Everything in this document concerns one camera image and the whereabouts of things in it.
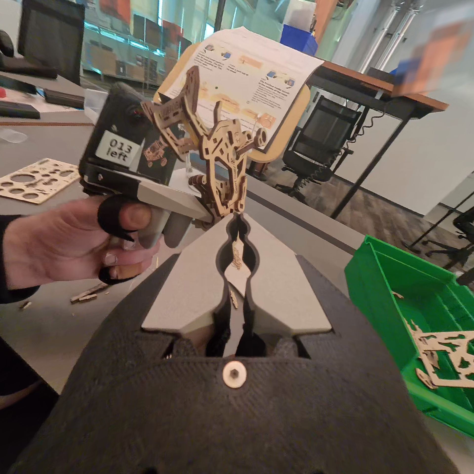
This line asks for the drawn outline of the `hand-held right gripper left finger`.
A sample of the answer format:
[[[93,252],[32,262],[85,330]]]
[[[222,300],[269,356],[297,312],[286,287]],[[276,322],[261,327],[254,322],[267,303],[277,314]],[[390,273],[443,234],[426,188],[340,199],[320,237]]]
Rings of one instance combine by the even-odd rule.
[[[216,333],[214,313],[227,291],[219,252],[231,244],[230,214],[210,230],[194,234],[196,239],[180,252],[155,301],[142,322],[146,332],[163,332],[189,339],[198,354]]]

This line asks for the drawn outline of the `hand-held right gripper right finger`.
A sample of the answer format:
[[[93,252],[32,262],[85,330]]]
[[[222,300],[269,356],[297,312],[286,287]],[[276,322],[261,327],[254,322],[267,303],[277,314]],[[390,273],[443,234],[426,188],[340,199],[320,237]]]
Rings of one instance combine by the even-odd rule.
[[[302,269],[297,254],[247,214],[238,217],[250,269],[246,282],[239,356],[266,356],[282,338],[325,334],[332,326]]]

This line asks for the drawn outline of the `wooden buggy model frame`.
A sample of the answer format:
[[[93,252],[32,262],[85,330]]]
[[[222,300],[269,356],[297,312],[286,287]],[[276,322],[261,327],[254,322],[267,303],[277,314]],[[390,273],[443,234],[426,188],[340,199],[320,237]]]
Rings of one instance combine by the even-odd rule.
[[[266,144],[267,131],[261,127],[253,135],[241,128],[239,119],[221,119],[221,101],[215,104],[214,125],[207,127],[197,112],[198,93],[199,68],[193,66],[175,98],[165,104],[144,101],[140,105],[178,157],[197,151],[205,162],[205,175],[193,175],[188,183],[200,192],[198,201],[205,210],[204,217],[194,219],[209,228],[229,214],[244,211],[247,153]]]

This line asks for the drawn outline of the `person's left forearm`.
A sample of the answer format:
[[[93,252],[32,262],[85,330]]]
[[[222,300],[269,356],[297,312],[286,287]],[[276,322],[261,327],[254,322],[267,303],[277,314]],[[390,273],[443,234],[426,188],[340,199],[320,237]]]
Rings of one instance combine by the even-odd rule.
[[[19,302],[34,295],[40,286],[28,287],[23,289],[9,290],[7,286],[7,275],[4,265],[3,240],[8,225],[20,218],[20,215],[1,215],[0,216],[0,303],[9,304]]]

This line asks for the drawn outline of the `black model kit box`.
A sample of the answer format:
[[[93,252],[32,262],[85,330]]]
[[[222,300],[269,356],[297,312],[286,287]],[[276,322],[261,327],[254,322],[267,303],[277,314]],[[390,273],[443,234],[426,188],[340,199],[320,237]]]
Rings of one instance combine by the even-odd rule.
[[[137,173],[159,184],[169,185],[176,161],[175,152],[160,132],[153,129],[145,137]]]

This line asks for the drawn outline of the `green plastic bin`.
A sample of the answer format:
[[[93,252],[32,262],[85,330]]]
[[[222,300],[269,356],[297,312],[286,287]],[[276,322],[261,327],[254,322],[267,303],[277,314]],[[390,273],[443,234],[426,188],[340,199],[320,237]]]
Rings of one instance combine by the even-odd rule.
[[[366,236],[345,268],[349,297],[372,324],[394,358],[416,407],[471,438],[473,389],[432,390],[417,348],[405,326],[424,332],[473,330],[473,293],[455,275],[417,256]],[[441,356],[441,377],[453,370]]]

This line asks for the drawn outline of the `black monitor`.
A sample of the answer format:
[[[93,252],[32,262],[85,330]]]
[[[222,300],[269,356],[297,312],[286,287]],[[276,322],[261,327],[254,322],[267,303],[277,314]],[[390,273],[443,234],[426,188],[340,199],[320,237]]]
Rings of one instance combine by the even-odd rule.
[[[85,5],[68,0],[22,1],[17,51],[80,85]]]

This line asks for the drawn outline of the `scattered small wooden offcuts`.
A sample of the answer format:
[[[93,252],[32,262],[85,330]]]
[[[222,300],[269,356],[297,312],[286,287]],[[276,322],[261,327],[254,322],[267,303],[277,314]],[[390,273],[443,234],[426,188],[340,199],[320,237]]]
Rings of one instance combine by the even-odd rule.
[[[109,287],[110,287],[109,284],[102,282],[102,283],[100,283],[100,284],[98,284],[98,285],[96,285],[92,288],[89,288],[88,290],[86,290],[82,293],[79,293],[79,294],[75,295],[74,297],[72,297],[70,299],[70,304],[76,304],[76,303],[96,299],[97,296],[98,296],[98,293],[102,292],[103,290],[106,290]]]

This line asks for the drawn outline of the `wooden sheet with round holes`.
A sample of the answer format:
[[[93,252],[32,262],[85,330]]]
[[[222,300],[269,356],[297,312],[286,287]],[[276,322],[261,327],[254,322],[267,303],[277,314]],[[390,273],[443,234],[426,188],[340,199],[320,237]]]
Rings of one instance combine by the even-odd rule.
[[[79,179],[77,165],[44,158],[1,177],[0,195],[39,205]]]

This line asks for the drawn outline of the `beige rounded display board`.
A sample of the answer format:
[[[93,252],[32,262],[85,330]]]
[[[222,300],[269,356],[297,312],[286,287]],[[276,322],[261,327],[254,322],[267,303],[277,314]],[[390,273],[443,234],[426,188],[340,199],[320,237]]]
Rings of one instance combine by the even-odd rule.
[[[183,52],[180,59],[176,62],[167,77],[163,80],[158,90],[154,93],[154,102],[161,102],[160,94],[164,94],[165,91],[167,91],[168,88],[173,84],[174,80],[178,78],[180,73],[185,69],[186,63],[199,46],[200,43],[192,44]],[[263,153],[261,151],[252,150],[248,153],[248,161],[253,161],[255,163],[270,163],[281,157],[295,128],[299,123],[299,120],[303,116],[307,105],[310,103],[310,99],[310,88],[304,84],[295,101],[293,102],[287,116],[282,122],[276,137],[270,144],[267,152]]]

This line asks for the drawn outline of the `printed instruction sheet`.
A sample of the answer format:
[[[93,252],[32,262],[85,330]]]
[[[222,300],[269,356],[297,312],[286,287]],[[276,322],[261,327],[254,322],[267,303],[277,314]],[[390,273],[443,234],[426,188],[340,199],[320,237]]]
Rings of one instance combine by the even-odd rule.
[[[187,70],[198,66],[197,112],[205,124],[213,125],[213,110],[221,101],[222,119],[239,119],[253,133],[266,129],[266,146],[259,149],[266,153],[302,86],[322,64],[245,27],[225,29],[200,42],[164,95],[176,97]]]

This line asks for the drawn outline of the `slotted laser-cut wooden sheet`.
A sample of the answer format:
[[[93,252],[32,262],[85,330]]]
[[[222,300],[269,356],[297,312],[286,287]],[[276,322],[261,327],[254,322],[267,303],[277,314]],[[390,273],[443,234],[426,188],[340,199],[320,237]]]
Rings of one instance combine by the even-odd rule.
[[[425,384],[436,387],[473,389],[474,356],[473,330],[427,331],[424,332],[413,321],[405,321],[422,361],[427,380]],[[447,359],[447,368],[453,370],[451,379],[441,377],[441,356]]]

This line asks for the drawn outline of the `black office chair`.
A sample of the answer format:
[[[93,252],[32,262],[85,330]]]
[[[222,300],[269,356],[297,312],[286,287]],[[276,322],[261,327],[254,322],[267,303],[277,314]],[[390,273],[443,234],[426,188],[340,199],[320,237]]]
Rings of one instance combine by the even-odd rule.
[[[297,127],[283,153],[282,171],[296,176],[292,186],[276,184],[275,189],[307,204],[301,189],[309,182],[330,181],[331,169],[351,138],[362,112],[320,96],[303,127]]]
[[[473,256],[474,252],[474,208],[471,207],[467,211],[458,213],[458,215],[453,220],[453,227],[457,231],[457,238],[464,239],[467,241],[467,245],[462,248],[456,248],[453,246],[448,246],[446,244],[442,244],[441,242],[437,242],[432,239],[428,239],[427,236],[430,234],[434,229],[439,227],[439,225],[445,221],[448,217],[457,213],[458,207],[464,202],[466,202],[469,198],[473,197],[473,192],[469,194],[466,198],[464,198],[455,208],[449,209],[446,214],[444,214],[441,218],[438,219],[434,224],[432,224],[428,230],[426,230],[423,234],[421,234],[417,239],[413,242],[408,243],[406,240],[402,240],[401,244],[405,247],[405,249],[413,252],[417,255],[421,254],[421,250],[417,247],[418,244],[422,246],[426,246],[428,244],[435,245],[439,247],[438,250],[430,250],[426,252],[424,255],[427,258],[432,257],[434,254],[439,255],[446,255],[450,257],[450,260],[447,264],[443,266],[445,270],[452,270],[456,265],[465,265],[469,259],[469,257]]]

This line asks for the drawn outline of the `blue plastic bin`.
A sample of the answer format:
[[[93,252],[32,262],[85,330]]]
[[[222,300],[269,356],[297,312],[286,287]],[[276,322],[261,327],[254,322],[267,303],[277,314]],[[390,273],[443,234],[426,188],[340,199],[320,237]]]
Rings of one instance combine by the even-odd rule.
[[[316,39],[311,32],[287,24],[282,26],[279,42],[309,56],[315,56],[318,47]]]

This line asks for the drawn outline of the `wooden desk with black legs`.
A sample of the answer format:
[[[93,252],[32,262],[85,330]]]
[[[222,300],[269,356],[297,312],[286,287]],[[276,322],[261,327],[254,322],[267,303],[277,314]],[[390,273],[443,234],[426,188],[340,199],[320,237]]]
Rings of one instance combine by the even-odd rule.
[[[367,110],[381,112],[383,115],[400,120],[400,124],[335,207],[330,215],[331,219],[336,219],[342,213],[409,121],[422,119],[432,113],[444,112],[449,107],[447,103],[420,93],[396,97],[393,94],[393,84],[329,61],[323,61],[323,64],[311,74],[307,85],[362,105]]]

